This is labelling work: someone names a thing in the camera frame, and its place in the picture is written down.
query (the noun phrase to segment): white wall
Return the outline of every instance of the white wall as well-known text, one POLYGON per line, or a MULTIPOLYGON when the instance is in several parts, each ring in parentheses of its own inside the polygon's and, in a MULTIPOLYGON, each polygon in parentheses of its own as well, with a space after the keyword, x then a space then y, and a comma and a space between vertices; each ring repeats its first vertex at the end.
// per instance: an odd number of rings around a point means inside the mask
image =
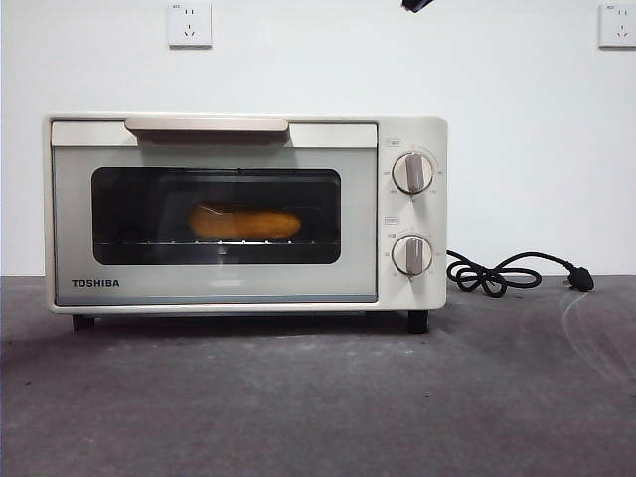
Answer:
POLYGON ((2 272, 43 273, 43 116, 131 110, 437 114, 449 247, 636 273, 636 51, 597 3, 216 0, 214 49, 170 51, 163 0, 4 0, 2 272))

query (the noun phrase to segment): timer knob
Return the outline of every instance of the timer knob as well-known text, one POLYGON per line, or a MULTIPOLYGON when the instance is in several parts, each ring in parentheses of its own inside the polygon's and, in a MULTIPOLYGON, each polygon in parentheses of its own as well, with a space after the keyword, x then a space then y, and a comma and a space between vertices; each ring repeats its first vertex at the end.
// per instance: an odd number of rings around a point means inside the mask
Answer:
POLYGON ((430 267, 432 250, 422 237, 406 236, 394 245, 393 260, 396 268, 403 274, 421 275, 430 267))
POLYGON ((430 185, 432 179, 433 166, 419 152, 404 154, 394 165, 394 182, 407 194, 419 194, 430 185))

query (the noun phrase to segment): black power cord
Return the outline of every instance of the black power cord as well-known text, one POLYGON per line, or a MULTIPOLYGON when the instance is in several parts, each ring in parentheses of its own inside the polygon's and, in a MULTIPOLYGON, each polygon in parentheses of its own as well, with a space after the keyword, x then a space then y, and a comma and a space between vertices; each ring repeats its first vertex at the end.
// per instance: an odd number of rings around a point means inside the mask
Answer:
POLYGON ((506 294, 508 288, 535 288, 542 282, 541 276, 536 271, 529 268, 508 268, 512 262, 530 257, 542 258, 564 266, 569 272, 567 280, 575 290, 590 291, 594 289, 594 280, 585 268, 576 267, 568 261, 545 253, 536 251, 519 253, 502 261, 494 268, 486 268, 452 250, 449 250, 447 254, 457 258, 457 261, 448 266, 446 276, 449 280, 457 283, 461 291, 471 292, 481 286, 488 296, 501 298, 506 294), (507 274, 526 275, 531 277, 532 281, 514 281, 504 276, 507 274))

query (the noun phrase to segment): oven window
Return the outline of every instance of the oven window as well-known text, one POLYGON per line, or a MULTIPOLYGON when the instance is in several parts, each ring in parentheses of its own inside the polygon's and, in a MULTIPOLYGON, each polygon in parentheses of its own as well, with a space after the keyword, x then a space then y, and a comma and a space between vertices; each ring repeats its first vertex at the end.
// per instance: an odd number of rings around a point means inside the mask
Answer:
POLYGON ((92 242, 104 265, 327 264, 340 176, 322 169, 104 167, 92 242))

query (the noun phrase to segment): toaster oven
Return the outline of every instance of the toaster oven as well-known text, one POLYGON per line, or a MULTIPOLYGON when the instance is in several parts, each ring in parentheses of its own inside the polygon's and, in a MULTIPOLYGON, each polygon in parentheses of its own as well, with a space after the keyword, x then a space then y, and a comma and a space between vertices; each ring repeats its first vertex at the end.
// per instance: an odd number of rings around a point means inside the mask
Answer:
POLYGON ((45 137, 48 303, 76 328, 399 310, 416 330, 445 303, 441 119, 60 114, 45 137))

